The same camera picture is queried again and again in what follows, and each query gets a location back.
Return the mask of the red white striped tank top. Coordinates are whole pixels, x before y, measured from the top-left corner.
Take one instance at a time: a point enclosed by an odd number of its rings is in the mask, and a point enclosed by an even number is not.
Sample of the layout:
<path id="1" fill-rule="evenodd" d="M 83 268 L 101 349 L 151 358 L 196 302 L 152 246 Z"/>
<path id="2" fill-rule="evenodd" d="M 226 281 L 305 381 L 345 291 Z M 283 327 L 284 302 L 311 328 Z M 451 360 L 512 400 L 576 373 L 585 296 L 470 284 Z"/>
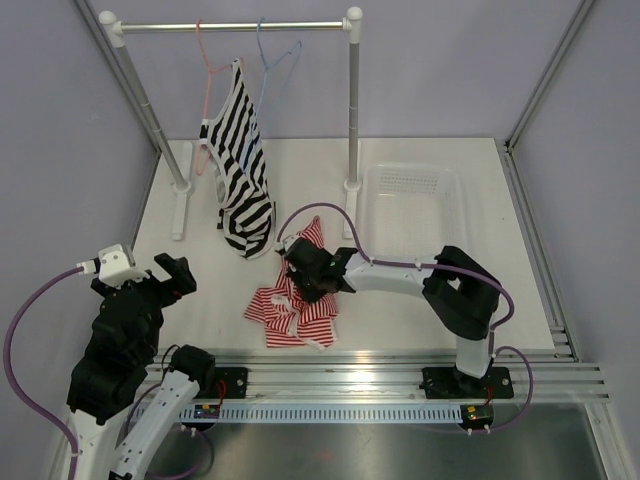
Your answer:
<path id="1" fill-rule="evenodd" d="M 339 314 L 336 296 L 306 302 L 288 276 L 290 264 L 281 261 L 274 286 L 258 288 L 244 318 L 261 324 L 268 348 L 309 346 L 324 349 L 337 340 L 334 320 Z"/>

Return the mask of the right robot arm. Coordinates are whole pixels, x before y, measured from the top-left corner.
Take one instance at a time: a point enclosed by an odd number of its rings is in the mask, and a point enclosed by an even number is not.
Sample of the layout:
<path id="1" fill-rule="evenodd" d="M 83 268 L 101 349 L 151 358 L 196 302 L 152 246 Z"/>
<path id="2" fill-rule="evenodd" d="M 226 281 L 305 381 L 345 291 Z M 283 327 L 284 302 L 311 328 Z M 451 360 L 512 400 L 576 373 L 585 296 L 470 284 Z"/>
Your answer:
<path id="1" fill-rule="evenodd" d="M 285 242 L 279 255 L 287 276 L 303 300 L 313 304 L 328 294 L 367 291 L 403 294 L 427 302 L 443 326 L 456 337 L 456 361 L 433 398 L 482 398 L 489 395 L 490 322 L 502 293 L 501 284 L 463 250 L 446 246 L 429 265 L 367 260 L 352 247 L 336 252 L 301 237 Z"/>

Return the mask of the blue hanger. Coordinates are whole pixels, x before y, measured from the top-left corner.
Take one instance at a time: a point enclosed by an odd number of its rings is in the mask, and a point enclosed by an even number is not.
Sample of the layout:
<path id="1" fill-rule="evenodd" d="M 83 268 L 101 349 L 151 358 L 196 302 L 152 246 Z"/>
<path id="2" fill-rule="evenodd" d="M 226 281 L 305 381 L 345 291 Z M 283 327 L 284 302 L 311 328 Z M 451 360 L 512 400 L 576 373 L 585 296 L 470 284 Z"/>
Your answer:
<path id="1" fill-rule="evenodd" d="M 288 50 L 284 51 L 279 57 L 277 57 L 273 61 L 269 61 L 265 54 L 265 51 L 263 48 L 263 42 L 262 42 L 262 31 L 263 31 L 264 24 L 265 24 L 265 18 L 261 17 L 257 22 L 256 42 L 257 42 L 259 57 L 262 65 L 262 77 L 261 77 L 261 86 L 260 86 L 258 100 L 257 100 L 257 103 L 254 105 L 254 112 L 250 115 L 250 118 L 249 118 L 249 141 L 246 147 L 244 148 L 242 157 L 241 157 L 241 160 L 242 160 L 241 169 L 244 173 L 248 172 L 249 166 L 251 163 L 251 156 L 257 151 L 257 144 L 259 143 L 258 141 L 259 117 L 260 117 L 260 112 L 264 102 L 264 98 L 267 91 L 271 73 L 284 60 L 291 59 L 291 66 L 289 68 L 284 84 L 277 98 L 277 101 L 280 102 L 289 87 L 291 78 L 297 67 L 297 64 L 299 62 L 299 59 L 302 53 L 302 48 L 303 48 L 302 41 L 297 40 L 292 44 L 292 46 Z"/>

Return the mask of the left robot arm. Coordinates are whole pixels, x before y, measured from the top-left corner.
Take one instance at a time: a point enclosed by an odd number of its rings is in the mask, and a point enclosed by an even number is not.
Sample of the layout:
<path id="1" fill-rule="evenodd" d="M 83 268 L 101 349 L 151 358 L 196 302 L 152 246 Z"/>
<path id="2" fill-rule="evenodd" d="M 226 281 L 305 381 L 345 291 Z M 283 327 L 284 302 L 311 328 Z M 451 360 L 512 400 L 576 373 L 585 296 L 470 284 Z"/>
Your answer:
<path id="1" fill-rule="evenodd" d="M 141 479 L 177 415 L 215 388 L 215 358 L 191 345 L 171 356 L 159 389 L 128 434 L 121 429 L 159 350 L 163 310 L 197 289 L 186 258 L 154 258 L 167 274 L 159 280 L 115 245 L 81 265 L 93 275 L 103 301 L 67 397 L 76 442 L 70 468 L 78 479 Z"/>

